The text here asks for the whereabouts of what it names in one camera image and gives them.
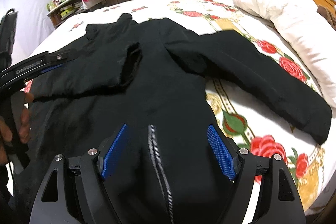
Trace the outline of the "person's left hand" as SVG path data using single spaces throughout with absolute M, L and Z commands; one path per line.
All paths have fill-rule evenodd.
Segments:
M 1 164 L 12 162 L 16 173 L 24 170 L 30 162 L 27 155 L 30 114 L 25 105 L 33 100 L 31 93 L 1 92 Z

